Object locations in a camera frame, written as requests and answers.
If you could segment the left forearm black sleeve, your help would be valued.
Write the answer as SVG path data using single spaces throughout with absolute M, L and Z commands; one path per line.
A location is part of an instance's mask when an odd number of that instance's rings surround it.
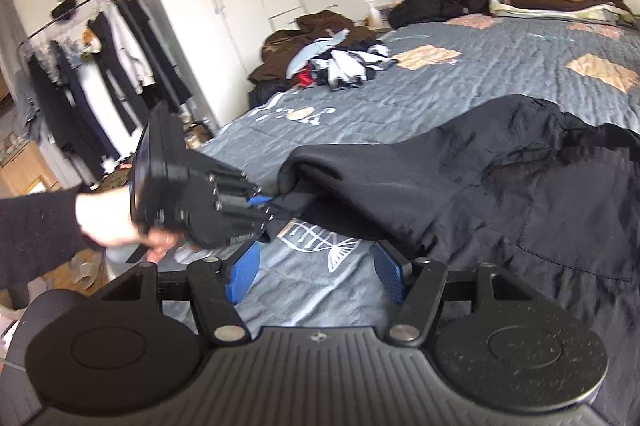
M 36 279 L 88 249 L 77 222 L 78 189 L 1 200 L 2 290 Z

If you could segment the person's left hand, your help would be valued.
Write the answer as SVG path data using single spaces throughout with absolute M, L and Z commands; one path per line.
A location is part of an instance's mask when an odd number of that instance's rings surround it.
M 132 221 L 127 187 L 76 195 L 75 215 L 81 232 L 96 244 L 119 247 L 141 244 L 147 261 L 158 263 L 181 240 L 164 229 L 141 231 Z

